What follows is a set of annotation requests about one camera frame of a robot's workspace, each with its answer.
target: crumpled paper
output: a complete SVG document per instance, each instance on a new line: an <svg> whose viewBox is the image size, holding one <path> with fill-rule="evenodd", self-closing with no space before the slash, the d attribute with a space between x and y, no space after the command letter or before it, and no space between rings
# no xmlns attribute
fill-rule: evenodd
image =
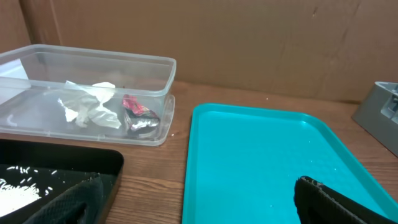
<svg viewBox="0 0 398 224"><path fill-rule="evenodd" d="M87 127L89 120L104 127L118 129L121 126L118 114L103 106L114 95L115 85L108 82L97 83L93 86L105 87L97 89L67 81L65 86L68 88L62 91L58 102L65 109L68 122L75 120L75 123L82 128Z"/></svg>

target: turquoise plastic tray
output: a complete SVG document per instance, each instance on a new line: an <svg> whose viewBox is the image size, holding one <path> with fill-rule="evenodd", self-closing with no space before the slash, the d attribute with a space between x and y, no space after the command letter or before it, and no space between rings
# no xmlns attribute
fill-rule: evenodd
<svg viewBox="0 0 398 224"><path fill-rule="evenodd" d="M324 122L205 104L192 117L182 223L300 223L293 196L303 175L398 221L395 201Z"/></svg>

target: cardboard wall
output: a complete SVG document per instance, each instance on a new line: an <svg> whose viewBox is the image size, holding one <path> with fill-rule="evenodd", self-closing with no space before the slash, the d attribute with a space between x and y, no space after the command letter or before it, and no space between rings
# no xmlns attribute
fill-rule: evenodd
<svg viewBox="0 0 398 224"><path fill-rule="evenodd" d="M0 0L0 53L30 44L18 0Z"/></svg>
<svg viewBox="0 0 398 224"><path fill-rule="evenodd" d="M398 82L396 0L22 0L37 43L160 55L178 80L328 100Z"/></svg>

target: clear plastic container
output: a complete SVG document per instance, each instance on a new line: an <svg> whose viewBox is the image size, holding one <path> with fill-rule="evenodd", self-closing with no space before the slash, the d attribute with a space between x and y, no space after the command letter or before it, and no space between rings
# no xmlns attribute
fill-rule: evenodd
<svg viewBox="0 0 398 224"><path fill-rule="evenodd" d="M0 132L157 146L165 141L174 115L174 97L169 90L175 68L172 58L51 45L0 54ZM103 82L115 87L92 86ZM90 98L87 93L99 96ZM101 105L116 114L118 128L86 115L96 108L91 105L87 109L87 99L100 101L106 93L112 96ZM78 109L72 109L83 114L84 125L77 122L79 116L67 118L69 111L61 101L65 96L79 100ZM129 110L123 106L126 96L153 111L159 118L157 125L132 131L126 122Z"/></svg>

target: wood grain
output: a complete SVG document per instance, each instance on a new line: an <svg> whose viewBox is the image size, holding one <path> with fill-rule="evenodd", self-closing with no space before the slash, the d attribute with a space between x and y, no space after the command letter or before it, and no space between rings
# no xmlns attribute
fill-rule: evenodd
<svg viewBox="0 0 398 224"><path fill-rule="evenodd" d="M336 133L380 184L398 200L398 158L351 115L357 105L175 82L174 121L159 147L107 144L1 134L0 138L56 142L114 149L125 158L122 184L107 223L180 223L192 110L201 103L225 103L300 111L320 118Z"/></svg>

